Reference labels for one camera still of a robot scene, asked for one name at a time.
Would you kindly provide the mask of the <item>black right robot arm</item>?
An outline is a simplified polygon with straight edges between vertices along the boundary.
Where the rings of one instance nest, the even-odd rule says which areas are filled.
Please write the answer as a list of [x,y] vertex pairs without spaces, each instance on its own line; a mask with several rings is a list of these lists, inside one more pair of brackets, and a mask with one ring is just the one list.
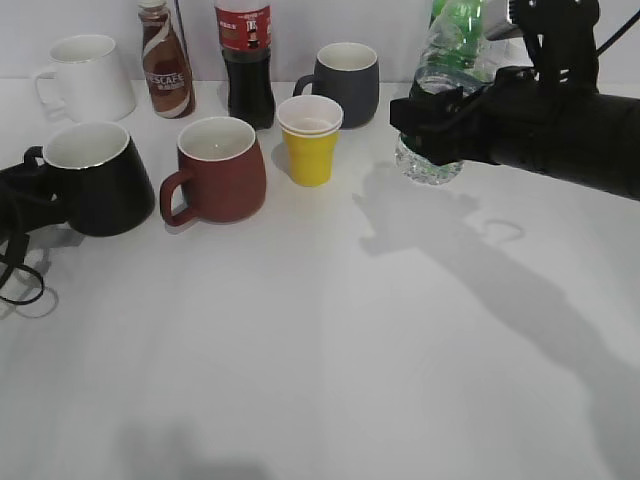
[[390,123],[437,166],[504,165],[639,197],[639,102],[567,82],[547,93],[527,67],[505,67],[470,95],[461,88],[396,99]]

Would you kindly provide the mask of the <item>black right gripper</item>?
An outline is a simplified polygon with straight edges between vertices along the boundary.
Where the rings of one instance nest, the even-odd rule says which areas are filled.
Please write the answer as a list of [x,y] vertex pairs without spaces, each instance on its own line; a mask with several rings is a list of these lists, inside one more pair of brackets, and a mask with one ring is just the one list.
[[390,124],[412,152],[435,165],[461,160],[491,164],[489,149],[500,129],[535,118],[528,95],[536,86],[532,67],[503,67],[491,83],[469,95],[455,87],[393,100]]

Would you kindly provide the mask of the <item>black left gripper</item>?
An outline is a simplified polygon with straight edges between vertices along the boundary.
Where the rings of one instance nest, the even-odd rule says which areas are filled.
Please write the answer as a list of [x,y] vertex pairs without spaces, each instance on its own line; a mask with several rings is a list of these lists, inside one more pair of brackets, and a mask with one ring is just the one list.
[[55,193],[53,174],[38,160],[43,147],[30,147],[23,160],[1,170],[1,242],[12,234],[29,233],[49,225],[68,222],[68,215]]

